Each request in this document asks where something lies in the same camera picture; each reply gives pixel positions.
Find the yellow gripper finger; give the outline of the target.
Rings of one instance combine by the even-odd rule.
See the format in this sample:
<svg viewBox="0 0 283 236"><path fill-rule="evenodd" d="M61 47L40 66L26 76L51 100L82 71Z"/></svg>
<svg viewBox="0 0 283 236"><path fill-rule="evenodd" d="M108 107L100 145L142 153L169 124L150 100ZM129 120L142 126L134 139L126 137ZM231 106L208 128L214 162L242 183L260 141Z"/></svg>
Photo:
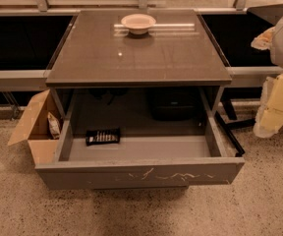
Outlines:
<svg viewBox="0 0 283 236"><path fill-rule="evenodd" d="M275 27L265 30L263 33L254 38L251 47L258 50L269 50L272 44L272 38L275 32Z"/></svg>
<svg viewBox="0 0 283 236"><path fill-rule="evenodd" d="M283 74L267 77L255 117L254 133L259 138L270 138L283 126Z"/></svg>

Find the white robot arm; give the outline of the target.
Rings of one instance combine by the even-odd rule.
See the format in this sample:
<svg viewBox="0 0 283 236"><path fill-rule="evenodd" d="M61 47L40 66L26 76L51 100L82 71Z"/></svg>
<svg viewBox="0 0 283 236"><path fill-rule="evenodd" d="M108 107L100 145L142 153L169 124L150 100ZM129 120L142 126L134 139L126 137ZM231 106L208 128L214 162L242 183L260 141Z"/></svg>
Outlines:
<svg viewBox="0 0 283 236"><path fill-rule="evenodd" d="M283 69L283 16L277 24L254 38L251 47L269 50L271 62ZM267 77L255 117L254 133L270 138L283 126L283 72L276 78Z"/></svg>

